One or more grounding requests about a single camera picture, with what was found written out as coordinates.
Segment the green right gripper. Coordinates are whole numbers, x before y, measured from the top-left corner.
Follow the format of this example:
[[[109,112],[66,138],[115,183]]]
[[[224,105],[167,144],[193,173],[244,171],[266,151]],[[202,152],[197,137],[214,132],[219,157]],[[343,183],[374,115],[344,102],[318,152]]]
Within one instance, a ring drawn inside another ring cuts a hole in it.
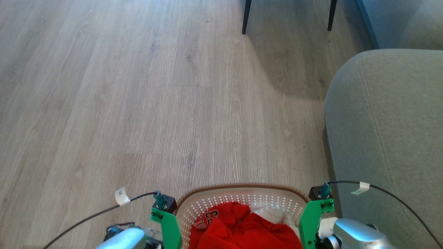
[[[323,213],[334,211],[334,200],[314,200],[307,203],[299,222],[301,245],[304,249],[332,249],[318,236]]]

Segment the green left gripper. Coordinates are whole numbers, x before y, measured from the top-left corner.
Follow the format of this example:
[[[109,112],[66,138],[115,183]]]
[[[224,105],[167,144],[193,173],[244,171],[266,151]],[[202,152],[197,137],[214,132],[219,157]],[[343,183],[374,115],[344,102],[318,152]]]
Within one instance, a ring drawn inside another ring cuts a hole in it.
[[[183,240],[176,216],[167,209],[161,210],[153,207],[151,220],[160,224],[163,248],[181,249]]]

